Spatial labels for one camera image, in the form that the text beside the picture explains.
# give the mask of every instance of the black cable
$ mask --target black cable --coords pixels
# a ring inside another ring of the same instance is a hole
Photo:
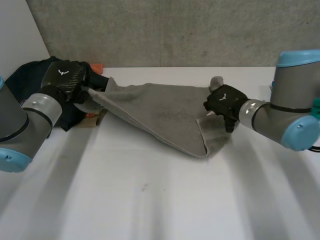
[[[312,146],[308,150],[314,153],[320,153],[320,146]]]

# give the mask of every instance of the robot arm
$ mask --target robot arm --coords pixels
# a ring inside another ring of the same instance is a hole
[[[40,92],[31,95],[22,106],[0,78],[1,171],[22,172],[27,168],[58,121],[64,104],[82,104],[87,99],[88,94],[81,91],[81,86],[106,87],[106,82],[91,83],[88,72],[85,63],[53,62]]]
[[[217,85],[217,78],[212,81]],[[248,99],[237,89],[220,84],[204,106],[224,116],[227,132],[232,132],[239,120],[285,148],[318,152],[313,144],[320,135],[320,125],[311,112],[319,93],[320,50],[290,51],[279,57],[270,102]]]

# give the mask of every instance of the concrete wall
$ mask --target concrete wall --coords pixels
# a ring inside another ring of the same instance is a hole
[[[49,54],[26,1],[0,1],[0,76],[6,80],[22,64]]]
[[[319,0],[27,0],[51,55],[108,67],[274,66],[320,48]]]

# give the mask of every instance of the white table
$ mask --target white table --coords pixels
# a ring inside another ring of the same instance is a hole
[[[206,87],[211,77],[265,100],[273,67],[105,68],[119,85]],[[107,113],[54,129],[23,173],[0,173],[1,240],[315,240],[320,155],[239,126],[199,160]]]

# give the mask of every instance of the gray towel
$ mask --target gray towel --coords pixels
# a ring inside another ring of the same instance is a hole
[[[203,103],[210,94],[208,87],[153,83],[122,87],[110,77],[105,92],[85,90],[94,102],[124,121],[198,158],[218,152],[230,138],[223,117],[207,116]],[[96,111],[94,102],[77,107]]]

